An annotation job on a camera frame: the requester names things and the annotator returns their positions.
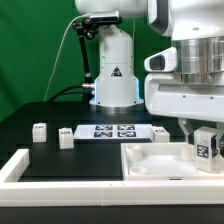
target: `cable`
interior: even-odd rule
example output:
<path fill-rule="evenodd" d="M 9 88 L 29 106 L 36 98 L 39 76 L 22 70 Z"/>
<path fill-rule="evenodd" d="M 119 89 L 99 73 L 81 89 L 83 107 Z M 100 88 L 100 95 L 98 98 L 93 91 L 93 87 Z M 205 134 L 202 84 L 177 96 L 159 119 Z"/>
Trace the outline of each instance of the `cable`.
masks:
<path fill-rule="evenodd" d="M 58 53 L 57 53 L 57 56 L 56 56 L 56 59 L 55 59 L 54 67 L 53 67 L 53 70 L 52 70 L 52 73 L 51 73 L 51 76 L 50 76 L 50 79 L 49 79 L 49 82 L 48 82 L 48 85 L 47 85 L 47 90 L 46 90 L 46 93 L 45 93 L 44 102 L 46 102 L 47 95 L 48 95 L 48 92 L 49 92 L 49 88 L 50 88 L 52 79 L 54 77 L 55 71 L 56 71 L 56 67 L 57 67 L 57 64 L 58 64 L 58 59 L 59 59 L 59 56 L 61 54 L 62 46 L 64 45 L 64 41 L 65 41 L 66 35 L 68 33 L 68 30 L 77 19 L 83 18 L 85 16 L 89 16 L 89 14 L 81 15 L 81 16 L 78 16 L 78 17 L 72 19 L 72 21 L 68 24 L 67 28 L 65 29 L 65 32 L 64 32 L 64 35 L 62 37 L 60 47 L 59 47 L 59 50 L 58 50 Z"/>
<path fill-rule="evenodd" d="M 61 91 L 59 91 L 57 94 L 55 94 L 54 96 L 52 96 L 48 102 L 53 102 L 58 96 L 60 95 L 66 95 L 66 92 L 69 91 L 69 90 L 72 90 L 72 89 L 79 89 L 79 88 L 82 88 L 82 85 L 77 85 L 77 86 L 69 86 Z"/>

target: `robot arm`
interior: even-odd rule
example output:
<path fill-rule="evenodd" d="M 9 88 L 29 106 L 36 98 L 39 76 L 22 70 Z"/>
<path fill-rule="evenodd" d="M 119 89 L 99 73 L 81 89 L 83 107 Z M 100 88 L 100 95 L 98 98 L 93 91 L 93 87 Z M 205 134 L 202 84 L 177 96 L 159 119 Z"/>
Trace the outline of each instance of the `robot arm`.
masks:
<path fill-rule="evenodd" d="M 75 0 L 78 11 L 81 14 L 89 14 L 89 18 L 81 24 L 86 27 L 87 36 L 92 36 L 92 30 L 89 30 L 92 25 L 97 29 L 94 34 L 100 36 L 100 74 L 95 79 L 95 95 L 90 101 L 94 110 L 123 113 L 143 108 L 143 100 L 139 98 L 138 79 L 134 76 L 133 40 L 114 25 L 120 21 L 114 21 L 118 18 L 114 15 L 118 12 L 122 18 L 143 17 L 147 11 L 146 2 Z"/>

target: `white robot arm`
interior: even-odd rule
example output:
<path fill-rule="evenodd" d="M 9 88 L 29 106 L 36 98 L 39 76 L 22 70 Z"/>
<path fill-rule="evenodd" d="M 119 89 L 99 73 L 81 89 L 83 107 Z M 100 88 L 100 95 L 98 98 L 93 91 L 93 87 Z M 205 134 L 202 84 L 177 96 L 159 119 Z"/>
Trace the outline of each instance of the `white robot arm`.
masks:
<path fill-rule="evenodd" d="M 166 26 L 156 17 L 149 20 L 157 32 L 172 37 L 172 48 L 145 60 L 152 72 L 145 81 L 146 107 L 152 114 L 179 118 L 186 137 L 194 136 L 195 167 L 213 172 L 224 149 L 224 1 L 167 3 Z M 187 119 L 217 122 L 217 129 L 202 127 L 193 133 Z"/>
<path fill-rule="evenodd" d="M 122 17 L 146 14 L 146 0 L 75 0 L 81 14 L 104 20 L 118 11 Z M 100 74 L 95 80 L 93 109 L 103 112 L 127 112 L 143 108 L 139 98 L 138 79 L 133 69 L 133 40 L 115 25 L 100 26 Z"/>

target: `white tray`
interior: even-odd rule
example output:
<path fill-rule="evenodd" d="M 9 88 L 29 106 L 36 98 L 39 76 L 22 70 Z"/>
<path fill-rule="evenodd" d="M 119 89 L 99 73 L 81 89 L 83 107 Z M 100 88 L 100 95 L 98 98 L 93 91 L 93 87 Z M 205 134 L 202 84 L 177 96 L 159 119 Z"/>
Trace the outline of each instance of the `white tray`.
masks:
<path fill-rule="evenodd" d="M 128 147 L 139 146 L 142 159 L 136 162 L 128 161 Z M 188 158 L 183 158 L 182 150 L 189 149 Z M 127 143 L 121 144 L 121 159 L 124 180 L 224 180 L 224 159 L 217 156 L 216 160 L 223 167 L 209 173 L 198 170 L 194 166 L 194 150 L 187 143 Z"/>

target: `black cable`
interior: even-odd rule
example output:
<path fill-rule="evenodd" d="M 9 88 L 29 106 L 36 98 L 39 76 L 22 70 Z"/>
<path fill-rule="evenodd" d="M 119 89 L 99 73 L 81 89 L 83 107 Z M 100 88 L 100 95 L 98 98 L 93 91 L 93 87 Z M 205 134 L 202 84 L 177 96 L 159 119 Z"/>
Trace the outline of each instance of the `black cable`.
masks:
<path fill-rule="evenodd" d="M 48 102 L 53 102 L 58 96 L 63 95 L 65 92 L 72 90 L 72 89 L 78 89 L 78 88 L 82 88 L 82 85 L 77 85 L 77 86 L 69 86 L 61 91 L 59 91 L 58 93 L 56 93 L 54 96 L 52 96 Z"/>

